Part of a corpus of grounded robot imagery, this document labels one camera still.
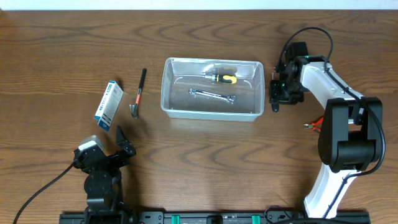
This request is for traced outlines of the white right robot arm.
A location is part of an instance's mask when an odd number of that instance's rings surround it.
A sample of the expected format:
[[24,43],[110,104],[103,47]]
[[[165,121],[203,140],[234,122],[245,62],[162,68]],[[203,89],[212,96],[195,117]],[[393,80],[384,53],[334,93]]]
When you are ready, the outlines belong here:
[[382,102],[353,90],[334,71],[330,56],[310,55],[305,42],[284,44],[271,80],[269,102],[296,105],[309,91],[324,109],[319,130],[320,172],[304,198],[305,218],[333,222],[349,185],[382,165],[386,137],[382,128]]

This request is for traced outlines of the slim black yellow screwdriver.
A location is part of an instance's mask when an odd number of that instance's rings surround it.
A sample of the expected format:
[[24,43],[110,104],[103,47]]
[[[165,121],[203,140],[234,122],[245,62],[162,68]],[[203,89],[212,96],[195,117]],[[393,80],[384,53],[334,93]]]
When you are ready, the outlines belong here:
[[271,81],[270,81],[270,85],[269,85],[269,103],[271,104],[272,111],[275,113],[277,113],[279,111],[278,84],[279,84],[279,81],[274,78],[274,73],[273,73]]

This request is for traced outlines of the stubby yellow black screwdriver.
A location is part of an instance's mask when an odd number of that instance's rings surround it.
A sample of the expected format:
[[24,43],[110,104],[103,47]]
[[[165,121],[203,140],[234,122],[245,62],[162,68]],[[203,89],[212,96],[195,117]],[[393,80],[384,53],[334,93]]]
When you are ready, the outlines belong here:
[[204,75],[204,79],[212,83],[236,84],[237,78],[234,75]]

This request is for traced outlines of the silver wrench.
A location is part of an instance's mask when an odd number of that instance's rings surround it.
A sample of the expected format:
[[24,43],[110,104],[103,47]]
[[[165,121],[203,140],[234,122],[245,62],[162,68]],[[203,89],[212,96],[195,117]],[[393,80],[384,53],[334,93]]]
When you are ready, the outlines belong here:
[[212,93],[212,92],[208,92],[208,91],[203,91],[203,90],[197,90],[197,89],[189,89],[188,93],[194,96],[205,96],[208,98],[214,98],[217,100],[223,100],[226,101],[228,103],[234,103],[236,101],[236,96],[235,95],[220,95],[217,93]]

